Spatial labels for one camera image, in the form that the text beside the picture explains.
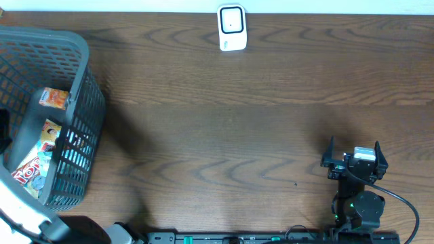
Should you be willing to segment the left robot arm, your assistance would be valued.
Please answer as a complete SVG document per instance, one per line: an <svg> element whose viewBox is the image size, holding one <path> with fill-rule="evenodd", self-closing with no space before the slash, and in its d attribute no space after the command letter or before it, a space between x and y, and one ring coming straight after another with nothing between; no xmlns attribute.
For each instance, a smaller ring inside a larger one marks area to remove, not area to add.
<svg viewBox="0 0 434 244"><path fill-rule="evenodd" d="M63 198L59 207L83 199L103 121L103 111L67 110L40 200L30 196L8 170L1 169L2 243L147 242L123 223L102 228L86 216L58 216L46 204L54 193Z"/></svg>

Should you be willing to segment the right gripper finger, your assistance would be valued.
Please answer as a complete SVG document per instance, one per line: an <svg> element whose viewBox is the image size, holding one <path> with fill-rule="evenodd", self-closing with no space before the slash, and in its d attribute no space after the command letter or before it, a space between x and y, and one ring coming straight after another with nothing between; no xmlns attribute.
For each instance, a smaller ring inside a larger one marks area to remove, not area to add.
<svg viewBox="0 0 434 244"><path fill-rule="evenodd" d="M374 145L374 152L376 155L376 168L377 169L387 169L388 168L388 163L387 160L385 159L381 148L380 148L380 142L376 141L375 145Z"/></svg>
<svg viewBox="0 0 434 244"><path fill-rule="evenodd" d="M321 163L331 163L333 161L334 137L330 138L330 143L322 154Z"/></svg>

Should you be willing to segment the light teal wipes pack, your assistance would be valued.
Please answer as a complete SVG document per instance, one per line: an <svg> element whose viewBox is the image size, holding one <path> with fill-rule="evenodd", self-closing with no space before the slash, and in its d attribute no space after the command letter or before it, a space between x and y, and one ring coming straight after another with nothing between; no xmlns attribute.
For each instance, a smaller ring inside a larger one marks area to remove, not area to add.
<svg viewBox="0 0 434 244"><path fill-rule="evenodd" d="M60 158L60 174L80 184L87 184L94 149L89 134L78 134L68 130L66 144Z"/></svg>

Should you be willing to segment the red Top chocolate bar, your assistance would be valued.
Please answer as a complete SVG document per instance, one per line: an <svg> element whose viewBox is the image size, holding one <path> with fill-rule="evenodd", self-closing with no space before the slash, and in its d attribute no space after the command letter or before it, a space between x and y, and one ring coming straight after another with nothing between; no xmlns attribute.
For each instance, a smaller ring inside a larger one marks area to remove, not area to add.
<svg viewBox="0 0 434 244"><path fill-rule="evenodd" d="M35 157L27 163L21 163L18 168L12 173L12 177L24 186L30 180L40 174L40 158Z"/></svg>

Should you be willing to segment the small orange snack box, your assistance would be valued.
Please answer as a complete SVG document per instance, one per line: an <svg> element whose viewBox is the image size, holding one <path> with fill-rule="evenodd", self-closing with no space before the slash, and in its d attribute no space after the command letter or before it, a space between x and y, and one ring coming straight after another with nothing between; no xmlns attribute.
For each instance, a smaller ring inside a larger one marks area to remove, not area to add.
<svg viewBox="0 0 434 244"><path fill-rule="evenodd" d="M39 99L39 104L46 107L66 109L66 101L69 97L67 91L45 87Z"/></svg>

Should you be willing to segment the yellow chips bag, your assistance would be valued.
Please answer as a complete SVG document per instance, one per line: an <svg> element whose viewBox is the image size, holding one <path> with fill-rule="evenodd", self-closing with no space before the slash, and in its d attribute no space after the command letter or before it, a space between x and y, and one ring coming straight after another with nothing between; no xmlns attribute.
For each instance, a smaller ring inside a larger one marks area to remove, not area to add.
<svg viewBox="0 0 434 244"><path fill-rule="evenodd" d="M50 119L46 119L45 123L43 124L39 139L31 148L27 156L25 156L25 158L21 161L21 163L27 163L35 157L39 157L41 160L40 174L34 179L30 180L24 186L21 185L35 199L38 199L41 196L43 187L45 186L48 169L50 168L50 161L52 159L54 150L56 149L56 140L60 135L61 129L61 125L53 122Z"/></svg>

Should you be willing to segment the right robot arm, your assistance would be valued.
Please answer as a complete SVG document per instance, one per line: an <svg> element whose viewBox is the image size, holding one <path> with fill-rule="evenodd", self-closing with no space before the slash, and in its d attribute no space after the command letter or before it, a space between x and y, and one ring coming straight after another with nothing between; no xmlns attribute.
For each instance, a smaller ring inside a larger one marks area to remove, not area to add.
<svg viewBox="0 0 434 244"><path fill-rule="evenodd" d="M332 201L336 227L341 231L372 232L380 226L385 200L365 187L380 180L389 164L378 142L374 148L355 147L341 160L333 158L334 140L321 158L320 166L328 168L328 178L338 182Z"/></svg>

